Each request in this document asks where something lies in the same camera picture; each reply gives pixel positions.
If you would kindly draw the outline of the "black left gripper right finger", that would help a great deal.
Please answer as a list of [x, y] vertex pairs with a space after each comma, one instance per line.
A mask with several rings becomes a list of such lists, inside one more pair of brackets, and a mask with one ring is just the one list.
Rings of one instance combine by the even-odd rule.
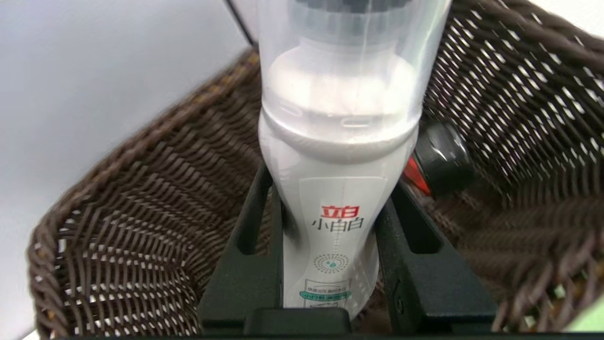
[[394, 334], [486, 334], [497, 305], [399, 183], [375, 222], [386, 302]]

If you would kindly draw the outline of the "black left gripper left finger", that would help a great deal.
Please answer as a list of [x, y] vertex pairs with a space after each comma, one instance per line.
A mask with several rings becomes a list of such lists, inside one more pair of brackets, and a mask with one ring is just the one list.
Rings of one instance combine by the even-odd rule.
[[[270, 206], [269, 254], [255, 251], [265, 207]], [[245, 318], [260, 308], [283, 305], [281, 199], [262, 163], [239, 217], [198, 305], [204, 332], [243, 332]]]

